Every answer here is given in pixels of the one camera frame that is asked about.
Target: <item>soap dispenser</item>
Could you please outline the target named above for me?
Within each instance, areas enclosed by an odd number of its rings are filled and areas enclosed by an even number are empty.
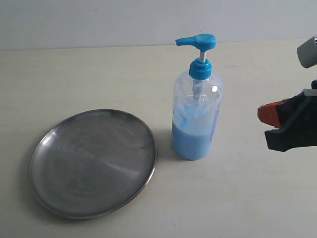
[[[180,74],[173,87],[172,147],[182,158],[197,160],[211,149],[222,100],[221,80],[206,59],[207,50],[216,45],[212,34],[199,34],[176,40],[177,46],[200,50],[188,71]]]

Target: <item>blue pump head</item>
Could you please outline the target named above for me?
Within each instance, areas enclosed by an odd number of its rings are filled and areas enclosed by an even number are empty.
[[[205,80],[211,75],[212,65],[206,59],[207,50],[216,46],[216,38],[212,34],[203,33],[197,36],[177,39],[177,46],[194,46],[200,50],[200,57],[195,59],[189,68],[189,75],[196,80]]]

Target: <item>stainless steel plate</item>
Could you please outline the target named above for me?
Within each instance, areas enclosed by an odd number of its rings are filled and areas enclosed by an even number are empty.
[[[93,110],[54,127],[29,168],[35,197],[51,212],[89,219],[117,210],[149,182],[157,149],[150,129],[117,110]]]

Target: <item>white table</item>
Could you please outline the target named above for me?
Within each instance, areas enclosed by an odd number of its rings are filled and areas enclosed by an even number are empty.
[[[300,66],[305,40],[222,43],[208,53],[225,95],[213,149],[178,159],[170,146],[172,87],[199,52],[150,46],[0,52],[0,237],[313,238],[317,148],[269,151],[261,104],[309,88],[317,68]],[[152,129],[158,163],[128,205],[73,222],[34,201],[27,167],[39,139],[79,112],[115,108]]]

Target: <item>bottle label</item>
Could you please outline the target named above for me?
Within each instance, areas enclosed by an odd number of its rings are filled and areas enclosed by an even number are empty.
[[[212,141],[212,137],[213,137],[214,130],[215,130],[215,127],[216,127],[219,110],[220,110],[220,103],[217,105],[216,110],[214,112],[213,124],[212,124],[211,134],[210,134],[210,142]]]

